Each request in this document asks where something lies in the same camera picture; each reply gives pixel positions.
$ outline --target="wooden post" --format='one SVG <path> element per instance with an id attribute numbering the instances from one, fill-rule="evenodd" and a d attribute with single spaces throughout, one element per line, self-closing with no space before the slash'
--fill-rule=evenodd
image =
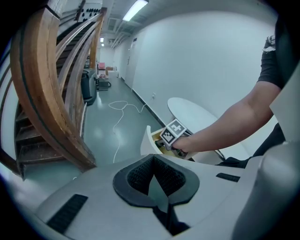
<path id="1" fill-rule="evenodd" d="M 100 10 L 100 16 L 98 21 L 100 22 L 98 26 L 95 29 L 95 36 L 92 40 L 92 43 L 90 45 L 90 68 L 96 69 L 96 53 L 97 53 L 97 45 L 99 41 L 100 31 L 102 28 L 103 20 L 105 17 L 105 14 L 107 12 L 107 8 L 103 7 Z"/>
<path id="2" fill-rule="evenodd" d="M 13 37 L 10 63 L 19 101 L 42 137 L 81 171 L 95 167 L 65 109 L 56 73 L 59 14 L 49 6 L 37 11 Z"/>

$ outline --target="white cable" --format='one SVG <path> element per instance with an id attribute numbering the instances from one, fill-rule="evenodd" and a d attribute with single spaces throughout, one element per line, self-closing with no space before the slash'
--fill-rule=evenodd
<path id="1" fill-rule="evenodd" d="M 124 105 L 122 108 L 115 108 L 115 107 L 112 107 L 112 106 L 111 106 L 111 104 L 114 104 L 114 103 L 125 103 L 125 105 Z M 121 111 L 122 111 L 122 116 L 121 116 L 121 118 L 119 119 L 119 121 L 118 121 L 118 122 L 113 126 L 113 128 L 112 128 L 113 133 L 116 135 L 115 127 L 118 125 L 118 123 L 119 123 L 119 122 L 121 121 L 121 119 L 123 118 L 123 116 L 124 116 L 124 109 L 125 109 L 127 106 L 134 106 L 134 107 L 137 109 L 137 111 L 139 112 L 139 114 L 141 114 L 141 112 L 143 111 L 143 109 L 144 109 L 144 107 L 145 107 L 146 105 L 147 105 L 147 104 L 145 104 L 145 105 L 142 107 L 141 111 L 139 111 L 135 105 L 133 105 L 133 104 L 128 104 L 127 101 L 115 101 L 115 102 L 110 103 L 110 104 L 108 105 L 110 108 L 115 109 L 115 110 L 121 110 Z M 119 139 L 118 139 L 118 148 L 117 148 L 116 153 L 115 153 L 114 156 L 113 156 L 113 162 L 112 162 L 112 163 L 114 163 L 114 159 L 116 158 L 116 155 L 117 155 L 117 152 L 119 151 L 119 148 L 120 148 L 120 141 L 119 141 Z"/>

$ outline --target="forearm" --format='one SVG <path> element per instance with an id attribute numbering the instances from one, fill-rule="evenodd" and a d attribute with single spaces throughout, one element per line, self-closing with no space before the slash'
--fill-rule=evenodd
<path id="1" fill-rule="evenodd" d="M 231 106 L 215 123 L 185 140 L 185 152 L 218 150 L 230 147 L 261 127 L 251 107 L 243 101 Z"/>

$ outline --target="gray floor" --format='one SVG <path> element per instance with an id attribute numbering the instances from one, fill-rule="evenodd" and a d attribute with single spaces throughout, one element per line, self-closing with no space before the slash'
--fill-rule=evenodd
<path id="1" fill-rule="evenodd" d="M 108 107 L 113 101 L 125 100 L 142 108 L 142 103 L 131 89 L 120 79 L 111 79 L 112 87 L 99 93 L 101 101 L 89 106 L 86 113 L 84 140 L 94 153 L 97 166 L 113 163 L 118 141 L 113 134 L 113 126 L 122 115 Z M 120 138 L 120 150 L 116 162 L 140 155 L 140 146 L 146 126 L 157 130 L 160 127 L 149 111 L 144 108 L 139 114 L 133 106 L 124 110 L 124 117 L 116 127 Z M 19 204 L 35 212 L 38 206 L 56 190 L 79 176 L 80 171 L 70 162 L 33 165 L 26 168 L 26 179 L 11 173 L 0 164 L 0 175 L 5 180 L 12 198 Z"/>
<path id="2" fill-rule="evenodd" d="M 114 110 L 108 104 L 124 100 L 129 104 L 134 104 L 139 110 L 143 105 L 121 79 L 109 79 L 109 82 L 112 84 L 111 88 L 108 91 L 99 91 L 99 98 L 93 105 L 87 107 L 84 124 L 84 141 L 95 155 L 97 166 L 113 163 L 113 156 L 118 148 L 118 139 L 120 149 L 115 162 L 140 156 L 140 146 L 146 126 L 151 126 L 152 131 L 161 128 L 146 108 L 139 114 L 134 106 L 127 106 L 122 120 L 115 128 L 117 133 L 115 135 L 113 126 L 122 116 L 122 111 Z M 122 108 L 124 104 L 115 103 L 113 107 Z"/>

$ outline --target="ceiling light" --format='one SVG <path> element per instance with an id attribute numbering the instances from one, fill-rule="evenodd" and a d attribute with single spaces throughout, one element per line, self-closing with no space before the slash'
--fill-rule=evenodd
<path id="1" fill-rule="evenodd" d="M 130 21 L 130 19 L 136 15 L 138 11 L 140 11 L 147 3 L 148 0 L 137 0 L 123 17 L 123 20 L 127 22 Z"/>

